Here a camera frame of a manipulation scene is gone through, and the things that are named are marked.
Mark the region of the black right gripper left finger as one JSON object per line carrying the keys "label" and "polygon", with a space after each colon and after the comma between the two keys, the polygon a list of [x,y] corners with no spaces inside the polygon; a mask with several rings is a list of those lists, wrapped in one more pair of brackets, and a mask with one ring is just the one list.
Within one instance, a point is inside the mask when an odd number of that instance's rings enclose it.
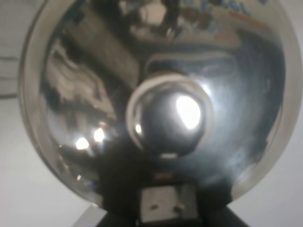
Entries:
{"label": "black right gripper left finger", "polygon": [[142,175],[97,175],[73,184],[73,192],[109,214],[134,224],[139,219]]}

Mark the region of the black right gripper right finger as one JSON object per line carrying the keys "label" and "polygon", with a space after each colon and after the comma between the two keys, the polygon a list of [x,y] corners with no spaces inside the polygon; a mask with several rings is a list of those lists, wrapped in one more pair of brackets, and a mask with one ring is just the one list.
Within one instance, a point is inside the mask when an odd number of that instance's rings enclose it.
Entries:
{"label": "black right gripper right finger", "polygon": [[228,204],[232,202],[232,183],[225,177],[194,178],[198,220],[194,227],[246,227]]}

